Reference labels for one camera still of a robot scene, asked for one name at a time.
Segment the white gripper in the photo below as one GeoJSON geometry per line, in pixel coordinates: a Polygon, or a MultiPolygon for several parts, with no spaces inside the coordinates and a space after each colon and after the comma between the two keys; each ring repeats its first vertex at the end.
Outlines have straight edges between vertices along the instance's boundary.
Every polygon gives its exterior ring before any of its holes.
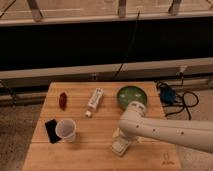
{"type": "Polygon", "coordinates": [[[113,134],[113,148],[115,150],[126,150],[130,144],[136,140],[136,136],[133,134],[125,133],[121,129],[117,128],[113,134]]]}

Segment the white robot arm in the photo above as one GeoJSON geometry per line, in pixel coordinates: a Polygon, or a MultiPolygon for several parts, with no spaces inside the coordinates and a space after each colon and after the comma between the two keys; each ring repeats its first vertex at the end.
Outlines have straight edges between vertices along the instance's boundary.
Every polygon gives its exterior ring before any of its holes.
{"type": "Polygon", "coordinates": [[[142,136],[213,153],[213,121],[156,119],[145,114],[143,103],[127,105],[118,122],[124,137],[142,136]]]}

